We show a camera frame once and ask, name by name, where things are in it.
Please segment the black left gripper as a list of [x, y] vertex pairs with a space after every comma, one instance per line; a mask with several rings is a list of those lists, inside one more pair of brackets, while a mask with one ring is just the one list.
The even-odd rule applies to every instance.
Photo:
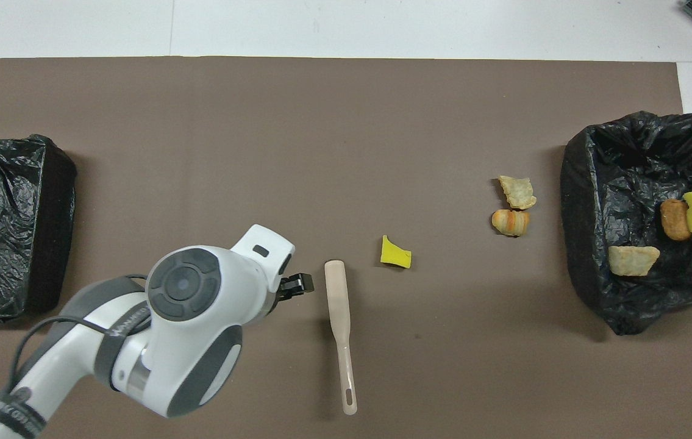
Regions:
[[312, 275], [309, 273], [301, 273], [299, 276], [282, 278], [279, 288], [276, 291], [274, 305], [299, 296], [301, 293], [313, 291], [315, 291], [315, 284]]

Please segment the small yellow sponge piece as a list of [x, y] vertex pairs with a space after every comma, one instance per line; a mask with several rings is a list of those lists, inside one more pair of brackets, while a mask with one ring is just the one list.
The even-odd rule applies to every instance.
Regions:
[[402, 269], [410, 269], [412, 267], [412, 252], [394, 244], [388, 238], [388, 235], [382, 236], [381, 252], [379, 261], [388, 266], [395, 266]]

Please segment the croissant pastry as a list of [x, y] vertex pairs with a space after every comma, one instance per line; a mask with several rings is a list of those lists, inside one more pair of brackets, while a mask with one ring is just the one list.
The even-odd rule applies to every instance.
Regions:
[[520, 237], [527, 233], [530, 214], [527, 211], [499, 209], [491, 214], [491, 225], [502, 235]]
[[610, 246], [607, 249], [611, 273], [622, 277], [646, 277], [660, 258], [653, 246]]

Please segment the pale torn bread piece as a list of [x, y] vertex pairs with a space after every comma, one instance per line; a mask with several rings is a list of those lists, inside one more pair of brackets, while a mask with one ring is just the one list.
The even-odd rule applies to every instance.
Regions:
[[536, 205], [537, 198], [533, 194], [532, 181], [528, 177], [500, 175], [498, 181], [511, 209], [527, 210]]

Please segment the brown bread roll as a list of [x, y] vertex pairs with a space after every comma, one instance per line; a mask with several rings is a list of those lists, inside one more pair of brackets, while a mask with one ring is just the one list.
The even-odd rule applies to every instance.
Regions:
[[686, 202], [675, 198], [669, 198], [661, 203], [661, 225], [666, 236], [672, 241], [686, 241], [691, 238], [688, 209]]

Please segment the brown table mat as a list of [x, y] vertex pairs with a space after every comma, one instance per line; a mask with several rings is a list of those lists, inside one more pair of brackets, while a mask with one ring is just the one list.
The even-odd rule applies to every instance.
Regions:
[[[692, 307], [616, 336], [566, 269], [558, 178], [583, 128], [681, 112], [674, 64], [0, 59], [0, 138], [76, 163], [62, 298], [254, 223], [315, 292], [244, 331], [212, 402], [164, 419], [92, 378], [41, 439], [692, 437]], [[498, 177], [530, 179], [520, 237]], [[379, 261], [382, 236], [410, 269]], [[324, 264], [348, 278], [343, 413]]]

